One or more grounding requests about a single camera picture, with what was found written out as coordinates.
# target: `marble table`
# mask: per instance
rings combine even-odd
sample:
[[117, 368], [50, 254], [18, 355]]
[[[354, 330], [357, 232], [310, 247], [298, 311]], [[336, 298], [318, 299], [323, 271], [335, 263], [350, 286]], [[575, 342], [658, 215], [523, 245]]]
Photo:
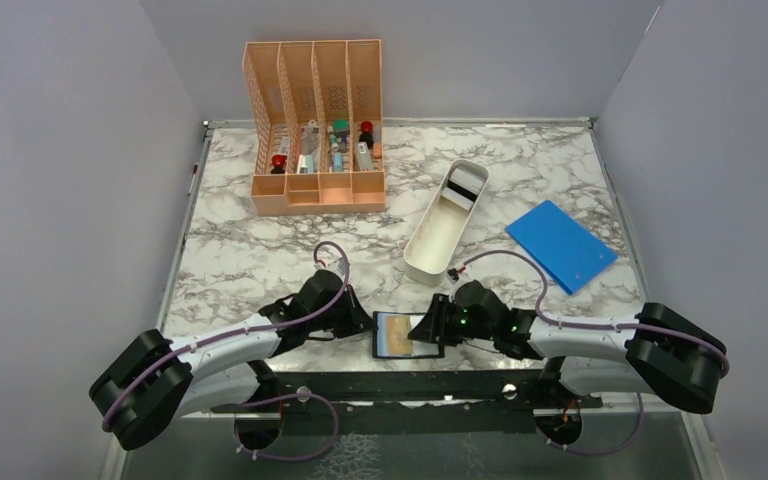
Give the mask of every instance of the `marble table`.
[[[435, 292], [404, 273], [402, 252], [449, 164], [469, 159], [491, 172], [487, 190], [455, 252], [455, 262], [489, 249], [519, 249], [504, 228], [550, 199], [612, 248], [619, 259], [573, 296], [552, 285], [550, 313], [614, 316], [642, 305], [629, 251], [617, 221], [590, 132], [585, 127], [385, 127], [387, 211], [378, 214], [259, 217], [249, 198], [257, 152], [254, 129], [217, 129], [162, 324], [167, 336], [236, 323], [297, 291], [314, 273], [320, 240], [345, 248], [351, 283], [366, 311], [424, 312]], [[326, 260], [336, 258], [324, 249]], [[507, 256], [470, 266], [470, 277], [509, 306], [529, 308], [539, 277]], [[529, 368], [532, 361], [461, 345], [446, 358], [376, 360], [371, 334], [307, 342], [270, 359], [276, 371], [469, 370]]]

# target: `brown card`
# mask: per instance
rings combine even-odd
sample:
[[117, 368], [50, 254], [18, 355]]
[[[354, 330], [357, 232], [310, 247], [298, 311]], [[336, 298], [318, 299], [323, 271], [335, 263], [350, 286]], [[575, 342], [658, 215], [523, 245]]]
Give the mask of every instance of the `brown card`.
[[389, 315], [387, 325], [387, 352], [390, 355], [413, 355], [413, 342], [408, 340], [410, 318], [407, 315]]

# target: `black strip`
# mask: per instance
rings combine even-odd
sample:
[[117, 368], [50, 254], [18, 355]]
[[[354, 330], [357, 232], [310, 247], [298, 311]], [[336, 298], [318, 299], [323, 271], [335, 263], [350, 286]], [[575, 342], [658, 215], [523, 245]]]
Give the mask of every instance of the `black strip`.
[[463, 188], [462, 186], [458, 185], [457, 183], [453, 182], [451, 179], [449, 179], [448, 182], [446, 182], [446, 186], [454, 190], [455, 192], [459, 193], [462, 197], [468, 198], [472, 200], [473, 202], [478, 199], [478, 195], [470, 192], [469, 190]]

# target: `gray floor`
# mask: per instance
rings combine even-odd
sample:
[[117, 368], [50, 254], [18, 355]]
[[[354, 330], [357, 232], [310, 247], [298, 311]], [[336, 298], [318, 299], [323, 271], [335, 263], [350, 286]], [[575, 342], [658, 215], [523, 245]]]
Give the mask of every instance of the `gray floor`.
[[[635, 414], [585, 417], [581, 447], [604, 449], [629, 434]], [[701, 478], [678, 413], [646, 414], [643, 434], [622, 453], [576, 457], [537, 435], [502, 433], [348, 435], [334, 451], [306, 463], [237, 455], [230, 419], [183, 419], [131, 452], [123, 479], [664, 479]], [[300, 455], [326, 437], [281, 437], [271, 453]]]

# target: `wire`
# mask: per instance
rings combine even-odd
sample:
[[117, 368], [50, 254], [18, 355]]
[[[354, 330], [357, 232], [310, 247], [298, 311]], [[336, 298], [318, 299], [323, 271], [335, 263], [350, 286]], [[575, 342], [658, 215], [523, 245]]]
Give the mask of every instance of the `wire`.
[[591, 323], [581, 323], [581, 322], [561, 322], [560, 320], [555, 320], [553, 318], [548, 317], [545, 313], [543, 313], [542, 304], [543, 304], [543, 299], [546, 298], [546, 294], [549, 292], [549, 280], [546, 278], [546, 274], [543, 273], [543, 270], [540, 267], [538, 267], [533, 260], [526, 257], [525, 255], [522, 255], [521, 253], [513, 252], [510, 250], [489, 250], [486, 252], [479, 253], [478, 255], [475, 255], [474, 257], [467, 259], [463, 263], [463, 265], [464, 267], [466, 267], [467, 265], [478, 260], [479, 258], [486, 257], [488, 255], [494, 255], [494, 254], [512, 255], [514, 257], [517, 257], [520, 260], [527, 263], [529, 266], [531, 266], [531, 268], [533, 268], [534, 271], [536, 271], [537, 274], [540, 275], [540, 281], [543, 284], [543, 287], [540, 291], [540, 295], [537, 296], [537, 302], [534, 304], [534, 311], [537, 313], [537, 316], [541, 320], [548, 323], [549, 325], [553, 325], [556, 327], [580, 328], [583, 330], [614, 330], [614, 329], [644, 330], [647, 332], [657, 333], [659, 335], [664, 335], [667, 337], [677, 338], [679, 340], [684, 340], [686, 342], [696, 344], [708, 350], [709, 352], [711, 352], [711, 354], [717, 357], [717, 360], [719, 360], [723, 366], [722, 371], [720, 372], [720, 378], [723, 378], [726, 375], [728, 375], [728, 372], [731, 369], [731, 366], [729, 365], [729, 361], [726, 358], [725, 353], [723, 353], [719, 348], [717, 348], [710, 342], [707, 342], [700, 338], [696, 338], [692, 335], [688, 335], [683, 332], [676, 332], [673, 330], [669, 330], [667, 328], [655, 327], [653, 325], [643, 325], [640, 323], [618, 323], [616, 325], [607, 324], [607, 323], [591, 324]]
[[[325, 241], [319, 242], [315, 247], [313, 247], [314, 262], [319, 261], [319, 258], [318, 258], [319, 249], [325, 245], [334, 247], [340, 253], [340, 256], [343, 259], [343, 264], [346, 266], [346, 274], [343, 275], [343, 285], [337, 291], [337, 294], [334, 295], [334, 298], [329, 300], [328, 303], [326, 303], [322, 308], [320, 308], [319, 310], [316, 310], [315, 312], [309, 313], [301, 318], [290, 320], [289, 322], [272, 324], [272, 325], [258, 325], [251, 328], [243, 326], [234, 330], [229, 330], [227, 332], [223, 332], [223, 333], [214, 335], [212, 337], [199, 340], [198, 342], [195, 343], [195, 347], [201, 348], [201, 347], [204, 347], [205, 345], [210, 345], [211, 343], [215, 343], [220, 340], [225, 340], [226, 338], [230, 338], [230, 337], [235, 337], [237, 335], [247, 335], [249, 333], [263, 332], [267, 330], [275, 330], [279, 328], [292, 327], [293, 325], [298, 325], [300, 323], [304, 323], [313, 318], [316, 318], [317, 316], [321, 315], [323, 312], [327, 311], [329, 308], [334, 306], [334, 304], [337, 303], [337, 300], [339, 300], [340, 297], [343, 295], [343, 292], [346, 290], [346, 286], [348, 286], [349, 284], [349, 258], [346, 255], [346, 251], [343, 250], [342, 247], [340, 247], [339, 245], [337, 245], [332, 241], [325, 240]], [[135, 378], [127, 387], [125, 387], [124, 390], [122, 390], [122, 393], [119, 394], [116, 400], [114, 400], [113, 403], [110, 405], [110, 408], [107, 409], [107, 412], [105, 412], [104, 417], [101, 420], [101, 429], [104, 430], [105, 432], [110, 432], [111, 431], [110, 422], [113, 420], [113, 417], [116, 415], [117, 411], [119, 410], [119, 407], [121, 407], [125, 399], [128, 398], [128, 395], [132, 394], [134, 390], [136, 390], [137, 387], [140, 386], [149, 376], [154, 375], [154, 373], [158, 369], [160, 369], [160, 367], [163, 366], [165, 363], [169, 362], [170, 360], [177, 357], [178, 355], [192, 351], [192, 349], [193, 349], [192, 345], [185, 345], [177, 350], [173, 350], [167, 353], [166, 355], [162, 356], [159, 360], [155, 361], [154, 363], [149, 365], [148, 368], [143, 370], [142, 373], [140, 373], [137, 376], [137, 378]]]
[[571, 453], [573, 455], [581, 455], [583, 457], [604, 457], [606, 455], [613, 455], [621, 450], [625, 450], [626, 448], [630, 447], [631, 444], [636, 442], [637, 438], [640, 436], [640, 432], [643, 431], [643, 418], [644, 418], [643, 397], [640, 396], [640, 394], [638, 393], [637, 394], [637, 425], [634, 427], [634, 431], [621, 444], [617, 445], [616, 447], [610, 448], [608, 450], [601, 450], [601, 451], [582, 450], [580, 448], [571, 447], [569, 445], [561, 445], [560, 443], [554, 440], [551, 440], [549, 437], [547, 437], [546, 434], [543, 433], [543, 431], [540, 430], [539, 428], [537, 429], [537, 433], [539, 433], [540, 436], [546, 439], [547, 445], [557, 448], [558, 450], [563, 450], [566, 453]]
[[496, 354], [499, 354], [499, 355], [504, 355], [504, 353], [499, 352], [497, 350], [490, 350], [489, 348], [479, 347], [478, 345], [473, 345], [473, 344], [467, 342], [466, 340], [464, 340], [464, 345], [466, 345], [468, 347], [472, 347], [472, 348], [477, 348], [479, 350], [484, 350], [485, 352], [496, 353]]
[[240, 440], [240, 432], [238, 427], [234, 426], [234, 438], [237, 440], [237, 443], [239, 445], [239, 448], [237, 448], [237, 453], [239, 452], [245, 452], [252, 456], [253, 459], [256, 459], [258, 457], [262, 458], [268, 458], [270, 460], [280, 460], [282, 462], [306, 462], [308, 460], [313, 460], [314, 458], [328, 452], [328, 450], [331, 449], [331, 447], [334, 446], [335, 443], [337, 443], [337, 437], [340, 434], [340, 417], [337, 415], [337, 409], [334, 408], [334, 404], [328, 401], [325, 397], [321, 395], [317, 395], [315, 393], [291, 393], [287, 395], [281, 395], [280, 397], [275, 398], [267, 398], [266, 400], [260, 400], [257, 402], [250, 402], [250, 403], [238, 403], [238, 407], [246, 407], [246, 408], [254, 408], [259, 407], [261, 405], [267, 405], [270, 403], [275, 402], [283, 402], [284, 400], [290, 400], [294, 398], [303, 398], [303, 397], [309, 397], [314, 400], [318, 400], [325, 404], [326, 407], [328, 407], [328, 410], [331, 412], [331, 417], [334, 419], [334, 430], [331, 432], [331, 438], [328, 439], [328, 442], [325, 443], [325, 445], [320, 448], [319, 450], [307, 454], [307, 455], [301, 455], [298, 457], [284, 457], [281, 455], [273, 455], [271, 453], [260, 453], [259, 450], [250, 450], [245, 445], [243, 445], [243, 442]]

